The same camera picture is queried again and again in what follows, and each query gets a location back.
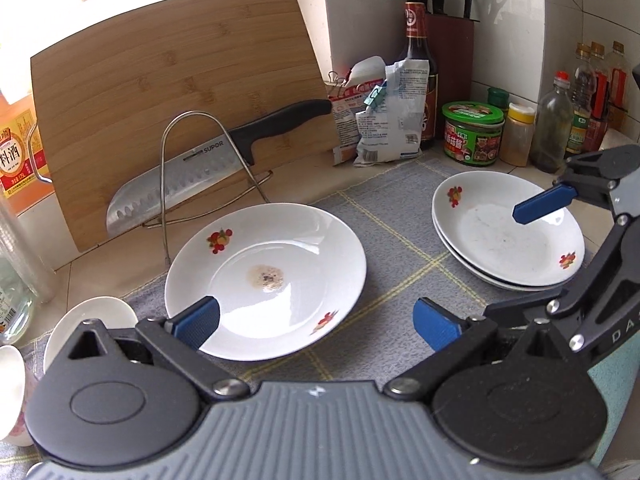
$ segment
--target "green lid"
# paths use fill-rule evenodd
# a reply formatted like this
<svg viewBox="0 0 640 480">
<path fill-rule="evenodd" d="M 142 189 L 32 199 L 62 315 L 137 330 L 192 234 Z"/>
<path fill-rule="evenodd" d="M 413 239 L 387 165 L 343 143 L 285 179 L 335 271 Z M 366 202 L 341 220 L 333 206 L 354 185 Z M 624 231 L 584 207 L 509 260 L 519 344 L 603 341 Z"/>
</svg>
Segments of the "green lid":
<svg viewBox="0 0 640 480">
<path fill-rule="evenodd" d="M 500 110 L 509 108 L 509 92 L 502 88 L 492 86 L 487 90 L 487 100 L 489 104 L 497 106 Z"/>
<path fill-rule="evenodd" d="M 468 124 L 495 124 L 504 120 L 500 108 L 475 101 L 455 101 L 442 106 L 447 119 Z"/>
</svg>

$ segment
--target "white bowl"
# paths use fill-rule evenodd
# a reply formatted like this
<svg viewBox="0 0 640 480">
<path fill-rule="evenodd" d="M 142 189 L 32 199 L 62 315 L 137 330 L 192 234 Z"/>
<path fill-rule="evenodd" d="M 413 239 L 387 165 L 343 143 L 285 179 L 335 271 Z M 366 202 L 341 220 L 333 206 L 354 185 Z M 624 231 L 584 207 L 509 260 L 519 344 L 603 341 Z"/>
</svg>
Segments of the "white bowl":
<svg viewBox="0 0 640 480">
<path fill-rule="evenodd" d="M 358 237 L 339 218 L 306 205 L 262 204 L 191 238 L 169 269 L 164 301 L 173 317 L 213 296 L 220 326 L 200 350 L 234 361 L 272 359 L 334 329 L 360 296 L 366 269 Z"/>
<path fill-rule="evenodd" d="M 66 340 L 85 319 L 100 319 L 107 328 L 132 328 L 138 322 L 133 309 L 119 298 L 98 296 L 78 303 L 63 316 L 49 336 L 42 364 L 45 372 Z"/>
<path fill-rule="evenodd" d="M 474 276 L 477 276 L 478 278 L 480 278 L 484 282 L 487 282 L 487 283 L 489 283 L 489 284 L 491 284 L 493 286 L 497 286 L 498 288 L 503 288 L 505 290 L 516 290 L 517 292 L 541 292 L 542 290 L 549 290 L 550 288 L 555 288 L 555 285 L 553 285 L 553 286 L 524 286 L 524 285 L 515 285 L 514 283 L 502 282 L 501 280 L 498 280 L 497 278 L 489 276 L 489 275 L 485 274 L 484 272 L 482 272 L 481 270 L 476 269 L 473 265 L 471 265 L 468 261 L 466 261 L 462 256 L 460 256 L 458 254 L 458 252 L 453 247 L 451 247 L 449 245 L 449 243 L 447 242 L 447 239 L 442 235 L 442 232 L 440 232 L 440 227 L 438 226 L 438 222 L 436 221 L 435 217 L 433 217 L 433 213 L 432 213 L 431 217 L 433 219 L 433 227 L 436 230 L 436 234 L 440 238 L 440 241 L 442 242 L 442 244 L 449 250 L 449 252 L 452 254 L 452 256 L 457 261 L 459 261 L 462 264 L 463 267 L 465 267 L 466 270 L 468 270 Z"/>
<path fill-rule="evenodd" d="M 580 269 L 584 238 L 566 208 L 528 225 L 513 219 L 513 207 L 542 190 L 497 171 L 459 173 L 438 186 L 433 215 L 449 245 L 484 274 L 516 285 L 557 285 Z"/>
</svg>

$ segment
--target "knife block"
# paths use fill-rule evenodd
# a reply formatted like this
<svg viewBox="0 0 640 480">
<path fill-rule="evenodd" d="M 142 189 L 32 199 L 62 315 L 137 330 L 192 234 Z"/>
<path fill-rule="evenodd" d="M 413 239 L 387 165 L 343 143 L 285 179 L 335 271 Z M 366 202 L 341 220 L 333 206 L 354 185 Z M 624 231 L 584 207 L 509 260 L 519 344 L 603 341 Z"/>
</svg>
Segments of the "knife block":
<svg viewBox="0 0 640 480">
<path fill-rule="evenodd" d="M 466 18 L 427 14 L 429 50 L 438 65 L 436 138 L 444 136 L 442 105 L 465 101 L 471 95 L 474 64 L 474 22 Z"/>
</svg>

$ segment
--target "stacked plates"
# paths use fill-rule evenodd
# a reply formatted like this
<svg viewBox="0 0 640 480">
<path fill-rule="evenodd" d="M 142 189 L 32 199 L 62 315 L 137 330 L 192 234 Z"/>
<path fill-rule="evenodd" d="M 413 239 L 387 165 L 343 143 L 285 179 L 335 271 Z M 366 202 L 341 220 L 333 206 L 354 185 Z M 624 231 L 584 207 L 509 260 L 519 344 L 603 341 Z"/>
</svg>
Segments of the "stacked plates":
<svg viewBox="0 0 640 480">
<path fill-rule="evenodd" d="M 513 219 L 516 204 L 542 191 L 505 173 L 460 173 L 434 193 L 433 224 L 445 247 L 478 278 L 509 290 L 547 290 L 580 269 L 584 239 L 566 208 L 528 225 Z"/>
</svg>

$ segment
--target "soy sauce bottle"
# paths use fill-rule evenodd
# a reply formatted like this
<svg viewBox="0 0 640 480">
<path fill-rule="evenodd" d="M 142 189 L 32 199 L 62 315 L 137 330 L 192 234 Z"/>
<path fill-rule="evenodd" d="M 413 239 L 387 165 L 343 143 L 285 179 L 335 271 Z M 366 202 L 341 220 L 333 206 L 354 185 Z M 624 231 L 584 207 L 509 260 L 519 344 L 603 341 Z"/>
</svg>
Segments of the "soy sauce bottle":
<svg viewBox="0 0 640 480">
<path fill-rule="evenodd" d="M 399 60 L 426 59 L 429 61 L 429 81 L 427 97 L 424 102 L 422 117 L 422 135 L 420 148 L 427 150 L 433 146 L 436 129 L 436 115 L 438 102 L 438 65 L 429 52 L 427 33 L 424 24 L 426 8 L 422 2 L 407 2 L 404 4 L 406 17 L 406 47 Z"/>
</svg>

